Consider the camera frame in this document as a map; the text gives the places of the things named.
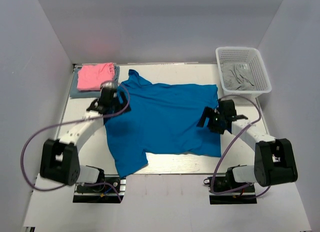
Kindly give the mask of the blue t shirt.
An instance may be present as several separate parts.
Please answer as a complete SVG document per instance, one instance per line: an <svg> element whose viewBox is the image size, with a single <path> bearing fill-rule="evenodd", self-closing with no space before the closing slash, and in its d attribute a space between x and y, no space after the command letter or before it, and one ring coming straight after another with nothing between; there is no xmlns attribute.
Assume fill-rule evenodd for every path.
<svg viewBox="0 0 320 232"><path fill-rule="evenodd" d="M104 121L120 177L145 167L147 153L221 156L220 135L197 126L206 107L218 106L215 84L153 84L130 69L122 86L130 95L131 110Z"/></svg>

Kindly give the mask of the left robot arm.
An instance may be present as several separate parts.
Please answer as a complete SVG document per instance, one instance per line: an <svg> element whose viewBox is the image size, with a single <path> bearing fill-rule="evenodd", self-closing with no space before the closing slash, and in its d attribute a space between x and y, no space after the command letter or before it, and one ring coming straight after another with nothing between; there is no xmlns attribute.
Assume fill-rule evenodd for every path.
<svg viewBox="0 0 320 232"><path fill-rule="evenodd" d="M105 119L130 112L130 94L127 89L103 88L100 97L93 100L80 120L57 139L47 139L43 144L40 176L66 186L102 183L103 170L80 165L79 152L84 144L99 130Z"/></svg>

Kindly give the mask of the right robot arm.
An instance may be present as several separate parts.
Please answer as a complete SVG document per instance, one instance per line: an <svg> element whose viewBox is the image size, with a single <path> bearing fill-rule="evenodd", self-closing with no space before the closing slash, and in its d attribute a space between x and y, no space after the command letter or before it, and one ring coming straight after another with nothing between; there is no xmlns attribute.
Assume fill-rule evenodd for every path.
<svg viewBox="0 0 320 232"><path fill-rule="evenodd" d="M221 182L215 176L208 179L213 194L236 192L255 183L270 187L298 180L292 143L258 130L254 121L237 113L232 99L219 99L217 108L205 107L197 126L220 135L228 131L234 135L232 143L240 139L254 152L253 165L229 167Z"/></svg>

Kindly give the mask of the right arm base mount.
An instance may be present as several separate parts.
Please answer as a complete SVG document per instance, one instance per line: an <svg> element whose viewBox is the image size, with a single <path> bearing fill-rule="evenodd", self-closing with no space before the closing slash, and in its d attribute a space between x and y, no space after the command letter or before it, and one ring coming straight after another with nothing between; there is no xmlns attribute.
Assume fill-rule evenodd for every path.
<svg viewBox="0 0 320 232"><path fill-rule="evenodd" d="M210 205L254 205L257 204L256 190L253 184L229 183L227 177L218 175L213 183L211 192L212 177L203 180L203 184L209 188Z"/></svg>

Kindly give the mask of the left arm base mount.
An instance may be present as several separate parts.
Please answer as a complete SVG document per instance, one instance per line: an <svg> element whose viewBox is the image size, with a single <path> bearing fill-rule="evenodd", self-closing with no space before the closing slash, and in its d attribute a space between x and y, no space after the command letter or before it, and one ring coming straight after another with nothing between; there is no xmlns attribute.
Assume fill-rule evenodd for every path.
<svg viewBox="0 0 320 232"><path fill-rule="evenodd" d="M80 204L120 204L125 195L126 177L105 175L97 186L76 185L73 203Z"/></svg>

